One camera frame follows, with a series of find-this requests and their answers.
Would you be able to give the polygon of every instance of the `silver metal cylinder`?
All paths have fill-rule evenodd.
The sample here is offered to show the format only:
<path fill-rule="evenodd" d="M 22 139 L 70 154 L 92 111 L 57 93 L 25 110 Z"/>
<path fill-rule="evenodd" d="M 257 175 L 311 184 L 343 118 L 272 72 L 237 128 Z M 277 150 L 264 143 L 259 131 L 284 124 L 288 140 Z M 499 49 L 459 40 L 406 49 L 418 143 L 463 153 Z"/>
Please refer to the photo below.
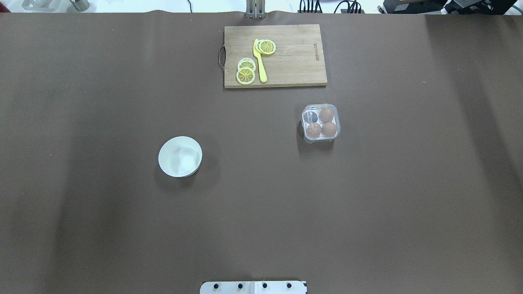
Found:
<path fill-rule="evenodd" d="M 88 0 L 69 0 L 73 4 L 74 8 L 80 12 L 86 11 L 89 8 Z"/>

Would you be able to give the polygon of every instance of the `brown egg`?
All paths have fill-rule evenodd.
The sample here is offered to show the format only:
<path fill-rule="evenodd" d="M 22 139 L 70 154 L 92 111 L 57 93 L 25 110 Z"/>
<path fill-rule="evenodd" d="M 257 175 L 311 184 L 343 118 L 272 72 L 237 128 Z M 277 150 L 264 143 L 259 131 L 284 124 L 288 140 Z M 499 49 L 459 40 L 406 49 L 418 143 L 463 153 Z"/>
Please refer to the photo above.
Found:
<path fill-rule="evenodd" d="M 309 138 L 316 139 L 322 133 L 322 126 L 320 126 L 320 124 L 317 122 L 313 122 L 305 129 L 305 131 L 307 132 L 307 136 L 309 136 Z"/>
<path fill-rule="evenodd" d="M 322 127 L 322 133 L 326 137 L 334 137 L 336 132 L 338 131 L 338 127 L 332 123 L 332 122 L 326 122 L 323 124 Z"/>
<path fill-rule="evenodd" d="M 334 111 L 328 107 L 325 107 L 320 111 L 320 120 L 322 122 L 329 122 L 332 121 L 334 118 Z"/>

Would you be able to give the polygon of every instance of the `red object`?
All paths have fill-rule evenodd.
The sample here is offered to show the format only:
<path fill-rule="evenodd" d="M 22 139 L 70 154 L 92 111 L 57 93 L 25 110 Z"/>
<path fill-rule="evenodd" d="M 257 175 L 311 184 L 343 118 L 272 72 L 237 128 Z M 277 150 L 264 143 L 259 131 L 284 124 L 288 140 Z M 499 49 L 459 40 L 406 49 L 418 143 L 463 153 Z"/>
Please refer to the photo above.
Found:
<path fill-rule="evenodd" d="M 0 12 L 10 12 L 9 9 L 7 9 L 4 4 L 2 4 L 2 2 L 0 2 Z"/>

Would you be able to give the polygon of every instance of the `white bowl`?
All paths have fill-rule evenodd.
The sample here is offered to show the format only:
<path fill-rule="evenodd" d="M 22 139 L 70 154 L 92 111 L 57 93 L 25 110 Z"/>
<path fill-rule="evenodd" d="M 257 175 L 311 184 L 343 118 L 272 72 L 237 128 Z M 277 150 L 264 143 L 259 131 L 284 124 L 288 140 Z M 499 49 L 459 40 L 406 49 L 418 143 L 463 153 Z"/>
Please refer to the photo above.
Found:
<path fill-rule="evenodd" d="M 193 138 L 180 136 L 165 142 L 158 154 L 158 163 L 171 177 L 188 177 L 200 167 L 201 157 L 200 144 Z"/>

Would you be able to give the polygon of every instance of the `wooden cutting board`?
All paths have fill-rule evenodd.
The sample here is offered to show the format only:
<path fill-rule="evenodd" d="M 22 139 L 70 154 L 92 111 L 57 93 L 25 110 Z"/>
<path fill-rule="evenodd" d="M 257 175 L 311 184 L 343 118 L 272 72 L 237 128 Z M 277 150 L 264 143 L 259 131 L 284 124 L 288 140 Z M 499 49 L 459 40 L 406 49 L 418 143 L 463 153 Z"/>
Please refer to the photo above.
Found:
<path fill-rule="evenodd" d="M 262 55 L 267 82 L 259 80 L 258 61 L 253 56 L 254 39 L 276 44 L 273 55 Z M 320 25 L 225 27 L 225 88 L 326 86 Z M 256 79 L 250 85 L 236 80 L 238 61 L 256 62 Z"/>

